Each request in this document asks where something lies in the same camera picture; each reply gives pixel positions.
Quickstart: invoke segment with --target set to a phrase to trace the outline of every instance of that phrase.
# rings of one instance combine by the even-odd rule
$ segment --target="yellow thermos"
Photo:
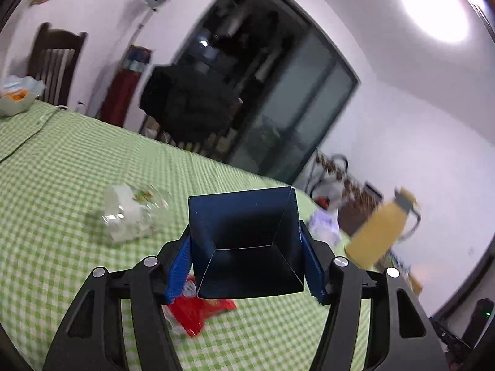
[[[405,188],[395,190],[394,201],[379,206],[347,245],[349,259],[362,269],[370,269],[397,240],[409,237],[421,221],[414,204],[416,198]],[[410,212],[416,215],[417,223],[412,230],[400,236]]]

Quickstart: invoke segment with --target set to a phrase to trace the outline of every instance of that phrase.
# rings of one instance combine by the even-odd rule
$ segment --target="red plastic packet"
[[[187,333],[193,337],[201,332],[206,319],[222,311],[232,311],[237,307],[233,300],[206,300],[197,297],[194,276],[189,275],[182,294],[172,304],[162,306],[162,309],[175,333]]]

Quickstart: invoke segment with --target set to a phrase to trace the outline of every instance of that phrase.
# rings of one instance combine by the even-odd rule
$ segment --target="silver screw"
[[[399,277],[400,272],[394,267],[387,268],[387,275],[390,277]]]
[[[105,268],[103,267],[96,267],[93,269],[93,276],[94,277],[102,277],[105,274]]]
[[[158,263],[157,257],[147,257],[144,260],[144,265],[147,267],[154,267]]]
[[[338,267],[346,267],[347,265],[349,265],[349,261],[347,258],[344,257],[336,257],[334,259],[334,264]]]

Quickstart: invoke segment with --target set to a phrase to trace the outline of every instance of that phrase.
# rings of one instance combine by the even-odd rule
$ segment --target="ceiling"
[[[469,31],[458,43],[424,33],[401,0],[326,1],[378,80],[438,106],[495,143],[495,43],[466,0],[459,1]]]

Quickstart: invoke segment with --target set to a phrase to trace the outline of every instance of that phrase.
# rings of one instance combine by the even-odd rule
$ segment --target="tablecloth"
[[[172,213],[157,235],[112,245],[100,219],[103,189],[123,182],[168,190]],[[2,118],[0,322],[41,370],[59,323],[95,266],[127,269],[179,238],[188,222],[188,196],[275,186],[281,183],[42,102]],[[315,205],[301,191],[297,199],[307,219]],[[343,254],[342,247],[334,251]],[[195,338],[173,335],[184,369],[309,368],[329,307],[307,287],[236,304],[237,311],[209,319]],[[129,368],[137,370],[128,302],[122,317]],[[363,366],[368,325],[369,302],[363,300],[355,371]]]

